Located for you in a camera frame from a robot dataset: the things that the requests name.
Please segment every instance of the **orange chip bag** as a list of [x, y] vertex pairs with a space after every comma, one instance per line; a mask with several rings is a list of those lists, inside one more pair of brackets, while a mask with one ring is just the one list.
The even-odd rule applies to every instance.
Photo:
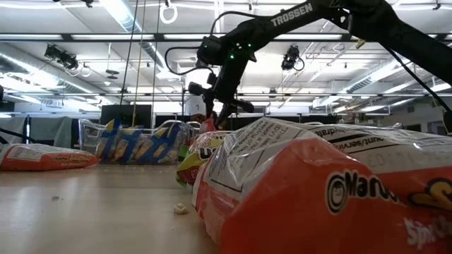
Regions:
[[452, 214], [406, 205], [318, 135], [261, 119], [201, 167], [193, 204], [221, 253], [446, 253]]
[[0, 151], [0, 170], [5, 171], [80, 169], [97, 163], [89, 152], [41, 144], [3, 145]]

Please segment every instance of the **fluorescent light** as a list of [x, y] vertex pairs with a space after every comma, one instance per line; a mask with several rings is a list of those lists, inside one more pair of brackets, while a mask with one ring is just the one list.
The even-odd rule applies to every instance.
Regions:
[[2, 34], [0, 40], [62, 40], [61, 35]]
[[395, 107], [395, 106], [400, 106], [400, 105], [402, 105], [402, 104], [404, 104], [404, 103], [407, 103], [407, 102], [410, 102], [410, 101], [412, 101], [412, 100], [413, 100], [413, 99], [404, 99], [403, 101], [396, 102], [396, 103], [392, 104], [391, 106], [393, 106], [393, 107]]
[[43, 90], [43, 89], [39, 88], [38, 86], [20, 82], [19, 80], [15, 80], [15, 79], [9, 78], [7, 76], [0, 78], [0, 84], [4, 88], [8, 88], [8, 89], [19, 91], [19, 92], [46, 92], [46, 90]]
[[[225, 34], [213, 34], [216, 37], [223, 36]], [[208, 37], [209, 34], [169, 34], [163, 35], [166, 40], [201, 40], [204, 37]]]
[[[127, 90], [131, 93], [131, 94], [134, 94], [135, 93], [135, 89], [136, 89], [136, 87], [128, 87], [127, 88]], [[137, 93], [162, 93], [161, 91], [159, 91], [157, 88], [155, 88], [155, 91], [154, 91], [154, 88], [153, 87], [138, 87], [138, 91], [137, 91]]]
[[122, 0], [99, 0], [99, 2], [105, 7], [105, 10], [119, 23], [133, 22], [134, 18], [130, 11], [127, 11], [129, 7]]
[[131, 102], [131, 105], [137, 104], [137, 105], [152, 105], [153, 102]]
[[332, 35], [332, 34], [285, 34], [277, 36], [276, 40], [339, 40], [342, 35]]
[[398, 85], [398, 86], [392, 87], [391, 89], [388, 89], [388, 90], [384, 91], [383, 93], [398, 92], [398, 91], [400, 91], [402, 89], [405, 89], [405, 88], [409, 87], [410, 85], [411, 85], [411, 83], [405, 83], [405, 84], [402, 84], [402, 85]]
[[26, 101], [26, 102], [41, 104], [41, 101], [39, 101], [38, 99], [30, 97], [30, 96], [27, 96], [27, 95], [21, 95], [21, 96], [7, 95], [7, 96], [11, 97], [13, 99], [19, 99], [19, 100], [23, 100], [23, 101]]
[[[123, 35], [72, 35], [74, 40], [141, 40], [141, 34]], [[143, 40], [153, 40], [154, 35], [143, 35]]]
[[160, 70], [156, 75], [159, 80], [180, 80], [181, 77], [166, 70]]
[[273, 107], [279, 107], [281, 105], [284, 106], [291, 106], [291, 107], [310, 107], [312, 106], [312, 102], [271, 102], [271, 106]]
[[434, 87], [431, 87], [433, 92], [439, 92], [439, 91], [446, 90], [449, 88], [451, 88], [451, 85], [449, 85], [448, 83], [443, 83], [443, 84], [435, 85]]
[[251, 102], [251, 103], [255, 107], [263, 107], [263, 106], [268, 106], [270, 104], [270, 102]]
[[363, 108], [363, 109], [361, 109], [360, 111], [363, 111], [363, 112], [371, 112], [371, 111], [376, 111], [376, 110], [379, 110], [379, 109], [383, 109], [385, 107], [385, 105], [383, 105], [383, 106], [369, 106], [369, 107], [365, 107], [365, 108]]
[[0, 57], [5, 58], [8, 61], [11, 61], [20, 67], [27, 70], [30, 75], [23, 75], [23, 78], [33, 81], [35, 83], [44, 83], [45, 85], [58, 85], [58, 78], [54, 77], [53, 75], [50, 75], [44, 71], [41, 71], [39, 68], [36, 68], [34, 66], [31, 66], [30, 64], [24, 63], [22, 61], [19, 61], [15, 58], [12, 58], [10, 56], [7, 56], [5, 54], [0, 53]]

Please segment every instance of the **robotic arm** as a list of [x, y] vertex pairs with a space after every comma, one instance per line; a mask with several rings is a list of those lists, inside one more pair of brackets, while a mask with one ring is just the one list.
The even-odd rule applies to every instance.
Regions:
[[[203, 95], [206, 115], [213, 110], [213, 100], [223, 103], [215, 125], [241, 107], [252, 113], [251, 103], [237, 100], [234, 94], [248, 61], [256, 61], [254, 52], [275, 37], [325, 18], [351, 35], [379, 42], [423, 67], [443, 81], [452, 84], [452, 49], [401, 21], [391, 5], [384, 0], [308, 0], [274, 16], [258, 17], [240, 23], [222, 37], [204, 37], [197, 57], [207, 65], [222, 66], [216, 77], [211, 74], [203, 89], [192, 83], [189, 92]], [[437, 98], [427, 86], [424, 86]]]

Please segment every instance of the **ceiling beam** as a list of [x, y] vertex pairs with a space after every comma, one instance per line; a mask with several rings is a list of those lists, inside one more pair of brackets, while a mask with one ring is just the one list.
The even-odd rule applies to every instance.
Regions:
[[[452, 33], [428, 33], [440, 42], [452, 42]], [[143, 33], [143, 42], [201, 42], [204, 33]], [[0, 42], [140, 42], [141, 34], [127, 33], [0, 33]], [[280, 35], [273, 42], [357, 42], [348, 33], [299, 32]]]

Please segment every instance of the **snack bag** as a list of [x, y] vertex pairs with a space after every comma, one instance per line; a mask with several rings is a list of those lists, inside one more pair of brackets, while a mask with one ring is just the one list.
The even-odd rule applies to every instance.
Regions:
[[80, 169], [97, 164], [89, 152], [41, 144], [0, 145], [0, 170], [49, 171]]
[[227, 134], [220, 131], [201, 134], [186, 151], [187, 156], [177, 167], [176, 180], [183, 186], [194, 185], [199, 167], [207, 162]]
[[446, 253], [452, 214], [407, 206], [303, 128], [261, 119], [227, 135], [193, 203], [221, 253]]
[[215, 131], [215, 123], [213, 119], [207, 119], [201, 124], [201, 128], [199, 129], [199, 133], [206, 133], [209, 131]]
[[139, 164], [162, 164], [177, 160], [184, 139], [181, 124], [174, 122], [169, 128], [161, 128], [144, 141], [136, 153], [136, 161]]
[[111, 120], [102, 132], [99, 141], [97, 142], [95, 156], [105, 162], [112, 159], [114, 151], [119, 140], [118, 130], [121, 128], [121, 119]]
[[342, 124], [291, 126], [363, 163], [407, 205], [452, 212], [452, 137]]
[[121, 140], [114, 153], [114, 161], [126, 164], [135, 157], [139, 147], [145, 142], [145, 137], [141, 134], [142, 130], [143, 127], [139, 126], [138, 129], [131, 128], [122, 131]]

